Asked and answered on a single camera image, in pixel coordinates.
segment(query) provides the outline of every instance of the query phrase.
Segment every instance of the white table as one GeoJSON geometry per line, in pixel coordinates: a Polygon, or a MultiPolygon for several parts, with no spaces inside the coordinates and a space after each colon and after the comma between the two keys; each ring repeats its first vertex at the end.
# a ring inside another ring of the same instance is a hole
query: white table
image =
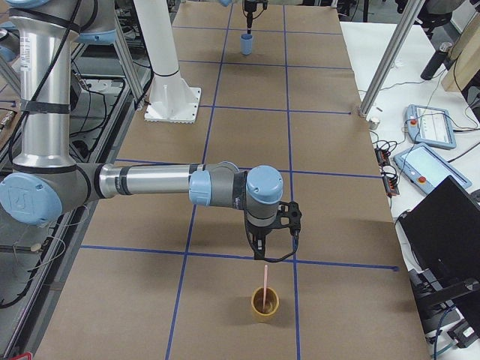
{"type": "MultiPolygon", "coordinates": [[[[355,71],[358,90],[360,91],[361,97],[363,97],[365,93],[362,90],[366,91],[368,89],[390,37],[395,30],[395,25],[354,22],[342,22],[341,25],[352,63],[352,69],[355,71]]],[[[425,36],[422,28],[420,26],[413,26],[395,61],[395,66],[388,74],[383,88],[395,83],[421,82],[420,73],[423,71],[434,51],[433,46],[425,36]]],[[[443,90],[442,85],[439,84],[439,80],[445,75],[446,71],[442,76],[423,82],[422,84],[398,85],[394,88],[381,91],[369,114],[369,116],[380,118],[380,125],[375,130],[379,138],[381,140],[396,140],[401,142],[404,139],[402,128],[404,126],[407,106],[410,104],[427,105],[430,98],[429,106],[447,109],[450,116],[459,126],[472,127],[474,123],[464,114],[464,110],[467,108],[467,102],[462,95],[459,92],[446,92],[443,90]]],[[[475,119],[470,109],[468,109],[466,113],[472,119],[475,119]]],[[[457,140],[457,148],[452,150],[435,148],[435,151],[446,160],[455,158],[470,146],[480,141],[480,131],[456,133],[455,138],[457,140]]],[[[407,135],[406,141],[392,152],[392,156],[411,148],[412,145],[413,142],[407,135]]],[[[472,182],[472,186],[467,189],[469,192],[480,188],[479,158],[480,146],[452,163],[456,169],[472,182]]],[[[401,176],[399,190],[400,196],[395,196],[392,200],[391,214],[394,218],[407,209],[413,209],[425,197],[425,194],[412,184],[405,175],[401,176]]],[[[402,245],[403,257],[407,268],[409,270],[419,270],[416,262],[413,260],[410,246],[407,244],[407,238],[399,226],[397,226],[397,234],[400,244],[402,245]]],[[[442,349],[450,340],[450,337],[446,333],[442,333],[439,338],[438,350],[442,349]]],[[[450,349],[441,355],[441,359],[478,360],[480,359],[480,340],[477,340],[467,349],[450,349]]]]}

